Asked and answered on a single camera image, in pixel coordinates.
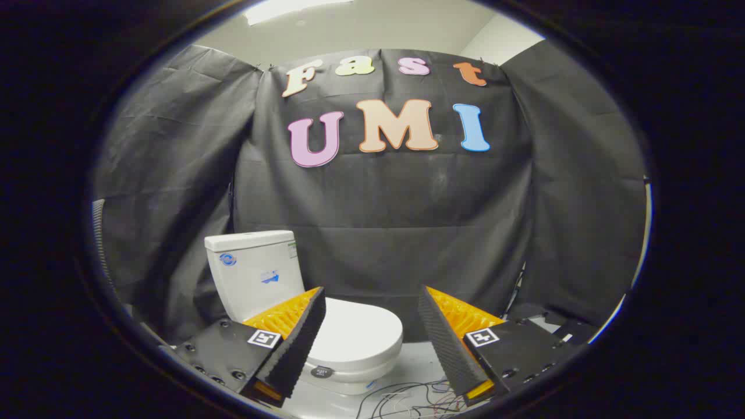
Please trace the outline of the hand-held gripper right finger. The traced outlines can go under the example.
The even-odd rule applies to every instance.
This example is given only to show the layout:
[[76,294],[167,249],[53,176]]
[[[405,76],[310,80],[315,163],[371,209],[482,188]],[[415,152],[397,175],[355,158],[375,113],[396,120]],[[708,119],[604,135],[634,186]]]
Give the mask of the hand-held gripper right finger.
[[418,314],[455,395],[465,404],[518,392],[556,371],[580,350],[533,321],[505,321],[430,286]]

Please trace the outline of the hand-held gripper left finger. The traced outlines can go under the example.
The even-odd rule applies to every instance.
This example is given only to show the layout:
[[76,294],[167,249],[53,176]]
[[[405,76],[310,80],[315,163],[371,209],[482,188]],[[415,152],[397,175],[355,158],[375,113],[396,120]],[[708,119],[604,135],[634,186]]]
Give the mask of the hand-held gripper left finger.
[[313,288],[243,322],[218,320],[176,346],[175,355],[232,393],[282,407],[326,312],[325,289]]

